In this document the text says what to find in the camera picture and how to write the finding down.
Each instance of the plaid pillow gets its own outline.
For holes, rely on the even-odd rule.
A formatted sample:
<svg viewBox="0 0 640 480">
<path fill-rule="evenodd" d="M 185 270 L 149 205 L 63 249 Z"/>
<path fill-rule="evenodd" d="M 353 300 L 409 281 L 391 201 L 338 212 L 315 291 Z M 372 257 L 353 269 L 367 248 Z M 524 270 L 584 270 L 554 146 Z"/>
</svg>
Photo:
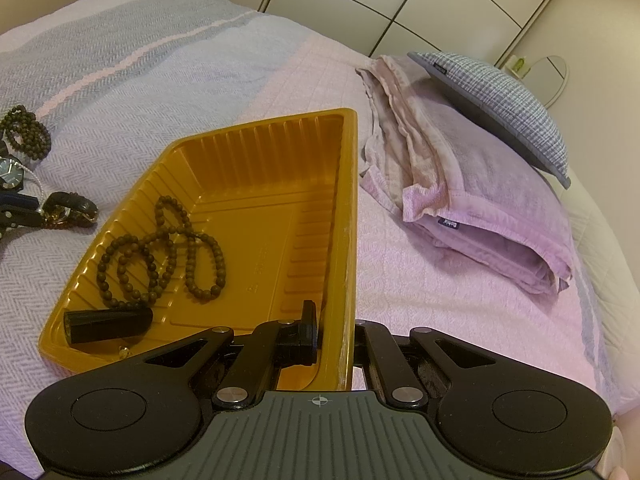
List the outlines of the plaid pillow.
<svg viewBox="0 0 640 480">
<path fill-rule="evenodd" d="M 467 119 L 568 189 L 566 146 L 558 126 L 522 83 L 492 65 L 459 54 L 410 52 L 409 57 Z"/>
</svg>

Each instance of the ribbed gray panel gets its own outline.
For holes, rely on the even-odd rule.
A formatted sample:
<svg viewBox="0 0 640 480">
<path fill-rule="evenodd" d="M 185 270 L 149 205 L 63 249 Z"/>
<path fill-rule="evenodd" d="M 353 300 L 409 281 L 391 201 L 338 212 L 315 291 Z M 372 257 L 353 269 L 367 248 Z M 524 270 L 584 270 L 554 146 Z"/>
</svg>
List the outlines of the ribbed gray panel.
<svg viewBox="0 0 640 480">
<path fill-rule="evenodd" d="M 121 478 L 494 480 L 497 477 L 452 455 L 423 416 L 390 410 L 378 402 L 373 392 L 268 392 L 255 408 L 216 416 L 204 436 L 172 462 Z M 598 477 L 587 471 L 574 478 Z M 62 479 L 61 475 L 46 475 L 46 480 Z"/>
</svg>

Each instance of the bed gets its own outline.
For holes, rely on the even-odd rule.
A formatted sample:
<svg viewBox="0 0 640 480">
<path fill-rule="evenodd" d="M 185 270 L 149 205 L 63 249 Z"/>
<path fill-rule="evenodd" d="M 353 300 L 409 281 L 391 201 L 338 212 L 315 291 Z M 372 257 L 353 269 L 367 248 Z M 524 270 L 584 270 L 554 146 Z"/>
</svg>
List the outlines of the bed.
<svg viewBox="0 0 640 480">
<path fill-rule="evenodd" d="M 375 117 L 356 69 L 368 63 L 227 0 L 81 0 L 0 36 L 0 108 L 35 111 L 53 139 L 32 166 L 45 191 L 91 198 L 104 222 L 170 142 L 195 132 L 349 107 L 362 151 Z M 426 243 L 359 189 L 357 317 L 397 334 L 432 326 L 581 382 L 612 412 L 635 416 L 640 295 L 602 213 L 571 179 L 570 190 L 556 191 L 584 264 L 557 301 Z M 24 412 L 68 373 L 38 354 L 37 340 L 93 236 L 14 230 L 0 247 L 0 460 L 33 478 L 41 469 Z M 610 455 L 625 444 L 620 437 Z"/>
</svg>

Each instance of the yellow plastic tray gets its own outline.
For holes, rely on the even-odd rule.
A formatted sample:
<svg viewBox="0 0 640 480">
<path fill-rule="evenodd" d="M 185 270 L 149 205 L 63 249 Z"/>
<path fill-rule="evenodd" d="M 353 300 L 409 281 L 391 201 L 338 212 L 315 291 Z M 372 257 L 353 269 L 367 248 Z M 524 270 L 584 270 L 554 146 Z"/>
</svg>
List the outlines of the yellow plastic tray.
<svg viewBox="0 0 640 480">
<path fill-rule="evenodd" d="M 74 372 L 139 354 L 209 327 L 250 333 L 272 319 L 297 318 L 303 300 L 319 307 L 322 345 L 313 367 L 283 370 L 278 387 L 343 390 L 351 384 L 355 304 L 357 117 L 340 108 L 242 124 L 178 140 L 156 162 L 106 222 L 90 246 L 40 335 L 40 352 Z M 226 262 L 226 287 L 202 303 L 186 290 L 186 248 L 153 307 L 144 336 L 76 345 L 65 339 L 67 310 L 104 308 L 95 285 L 97 263 L 111 241 L 156 229 L 154 203 L 176 197 L 193 228 L 214 236 Z M 169 224 L 177 226 L 166 213 Z M 162 249 L 154 252 L 164 266 Z M 201 249 L 196 282 L 213 284 L 210 255 Z M 115 266 L 108 282 L 116 297 Z M 142 262 L 129 269 L 146 287 Z"/>
</svg>

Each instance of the wristwatch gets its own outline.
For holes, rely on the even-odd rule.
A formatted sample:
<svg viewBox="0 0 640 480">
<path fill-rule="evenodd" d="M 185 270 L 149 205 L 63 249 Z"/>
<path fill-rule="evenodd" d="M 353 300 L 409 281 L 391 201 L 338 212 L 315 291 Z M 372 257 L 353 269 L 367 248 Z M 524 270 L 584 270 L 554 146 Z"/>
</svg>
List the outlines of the wristwatch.
<svg viewBox="0 0 640 480">
<path fill-rule="evenodd" d="M 20 160 L 9 155 L 4 140 L 0 140 L 0 192 L 17 192 L 24 187 L 24 169 Z"/>
</svg>

